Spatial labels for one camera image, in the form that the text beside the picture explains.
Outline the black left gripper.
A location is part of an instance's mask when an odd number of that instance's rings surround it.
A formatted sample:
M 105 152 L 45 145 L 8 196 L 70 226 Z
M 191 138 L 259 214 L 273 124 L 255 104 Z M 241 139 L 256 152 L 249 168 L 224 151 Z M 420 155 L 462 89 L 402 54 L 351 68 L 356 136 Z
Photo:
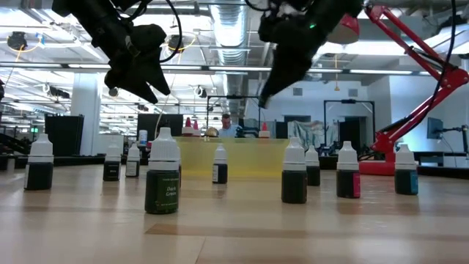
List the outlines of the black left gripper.
M 147 83 L 164 95 L 171 92 L 159 58 L 157 45 L 125 38 L 123 49 L 109 61 L 111 69 L 105 76 L 106 86 L 124 89 L 149 103 L 157 103 L 158 99 Z

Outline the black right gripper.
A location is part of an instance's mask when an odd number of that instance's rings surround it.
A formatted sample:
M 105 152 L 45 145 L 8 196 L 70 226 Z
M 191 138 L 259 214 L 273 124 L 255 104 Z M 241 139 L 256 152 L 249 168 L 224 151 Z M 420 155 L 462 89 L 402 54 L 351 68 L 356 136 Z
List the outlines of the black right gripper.
M 330 19 L 324 14 L 282 15 L 278 23 L 278 49 L 270 74 L 259 95 L 259 107 L 271 97 L 300 81 L 312 58 L 330 34 Z

